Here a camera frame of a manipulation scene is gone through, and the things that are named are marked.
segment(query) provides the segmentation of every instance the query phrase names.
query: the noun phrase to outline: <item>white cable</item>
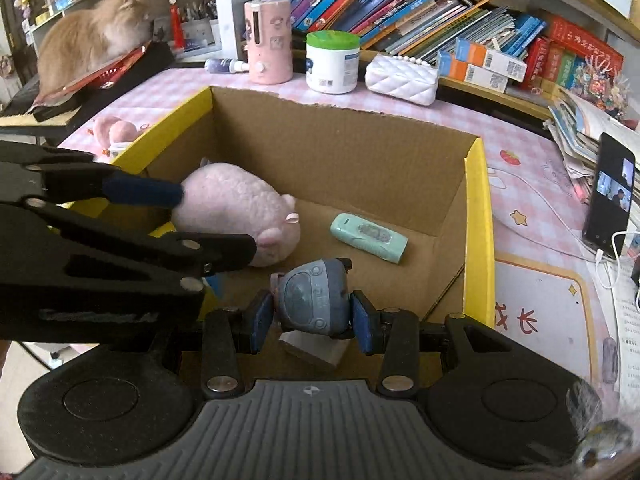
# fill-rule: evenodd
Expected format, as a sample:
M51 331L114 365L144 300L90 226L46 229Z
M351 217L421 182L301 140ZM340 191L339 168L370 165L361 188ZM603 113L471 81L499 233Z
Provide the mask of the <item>white cable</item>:
M535 187L533 187L526 179L522 178L521 176L519 176L519 175L517 175L515 173L511 173L511 171L505 171L505 170L501 170L499 168L488 168L488 169L514 176L515 178L521 180L524 184L529 186L545 202L545 204L548 206L548 208L551 209L551 211L554 213L554 215L556 215L556 217L562 223L562 225L566 228L566 230L571 233L571 236L573 236L576 240L578 240L580 245L582 245L588 251L593 253L593 249L591 249L587 244L585 244L572 231L572 229L566 224L566 222L562 219L562 217L558 214L558 212L554 209L554 207L549 203L549 200L547 200L542 195L542 193L540 193ZM617 231L617 232L613 233L611 235L611 245L613 246L613 253L615 255L615 259L612 259L612 258L609 258L608 256L605 256L605 254L602 251L602 249L598 249L596 251L596 253L595 253L595 258L593 260L590 260L588 258L585 258L584 256L578 256L577 254L567 253L565 251L561 251L559 249L555 249L555 248L550 247L550 246L548 246L546 244L543 244L542 242L539 242L537 240L532 240L531 238L525 236L521 231L516 231L516 229L513 229L511 226L508 226L505 222L503 222L501 219L499 219L496 215L494 215L494 218L497 219L497 221L500 222L502 225L504 225L507 229L509 229L509 230L513 231L514 233L520 235L524 239L529 240L530 242L533 242L533 243L535 243L537 245L540 245L542 247L545 247L547 249L551 249L551 250L553 250L553 251L555 251L557 253L566 254L567 256L573 256L574 258L580 258L581 260L585 260L586 262L594 263L595 264L595 273L596 273L596 276L598 278L598 281L600 282L600 286L602 286L602 288L606 288L607 290L613 290L616 287L616 285L618 284L618 281L620 280L620 260L622 260L623 258L625 260L635 260L638 256L640 256L640 254L638 256L635 256L635 257L620 256L618 254L618 248L616 247L616 243L615 243L615 238L620 236L620 235L625 235L625 236L628 235L628 234L640 235L640 231ZM609 276L609 273L607 272L607 277L609 278L609 285L605 285L604 284L604 282L602 281L602 278L600 277L600 273L598 272L598 268L600 267L600 264L602 263L603 259L607 260L608 262L615 261L615 263L616 263L616 279L613 281L613 283L611 283L611 278ZM638 310L638 312L640 312L640 288L638 288L638 292L636 293L636 309Z

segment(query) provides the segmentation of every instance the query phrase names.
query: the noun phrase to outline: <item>phone screen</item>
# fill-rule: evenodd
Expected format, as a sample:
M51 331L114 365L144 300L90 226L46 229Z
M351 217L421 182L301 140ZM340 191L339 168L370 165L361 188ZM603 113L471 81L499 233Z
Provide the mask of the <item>phone screen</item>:
M613 137L602 134L591 203L582 237L610 256L614 255L611 235L625 231L628 224L635 172L634 154ZM618 254L624 238L616 238Z

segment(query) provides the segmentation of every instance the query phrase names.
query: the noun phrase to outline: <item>pink humidifier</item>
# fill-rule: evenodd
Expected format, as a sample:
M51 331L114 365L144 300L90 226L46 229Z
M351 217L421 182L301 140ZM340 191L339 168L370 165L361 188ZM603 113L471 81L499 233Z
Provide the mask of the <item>pink humidifier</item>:
M244 4L249 79L273 85L293 77L291 2L253 0Z

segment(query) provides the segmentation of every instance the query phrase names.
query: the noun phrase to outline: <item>pink plush toy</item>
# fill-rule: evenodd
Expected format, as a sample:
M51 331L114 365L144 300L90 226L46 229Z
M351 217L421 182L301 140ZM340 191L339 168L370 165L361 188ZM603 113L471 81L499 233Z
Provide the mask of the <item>pink plush toy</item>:
M184 197L174 209L178 231L249 234L258 250L251 266L284 260L300 241L296 199L233 164L206 164L182 183Z
M118 142L133 142L146 128L138 130L134 123L123 121L121 118L107 115L94 120L94 127L89 130L95 140L103 148L102 154L109 155L109 148Z

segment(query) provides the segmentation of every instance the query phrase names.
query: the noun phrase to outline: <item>pink checkered tablecloth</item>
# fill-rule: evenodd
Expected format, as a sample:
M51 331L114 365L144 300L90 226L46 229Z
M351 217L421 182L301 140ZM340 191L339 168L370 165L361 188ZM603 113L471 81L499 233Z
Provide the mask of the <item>pink checkered tablecloth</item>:
M349 94L331 96L309 89L301 75L283 85L260 86L247 75L211 75L204 69L159 73L100 115L113 114L138 127L154 124L207 86L254 89L302 104L404 116L482 137L494 211L496 329L593 383L600 382L602 341L609 330L590 272L583 260L572 256L580 255L580 247L549 205L577 234L586 209L576 198L553 142L445 102L421 107L374 94L362 85ZM86 132L90 125L91 121L61 147L99 155L100 148Z

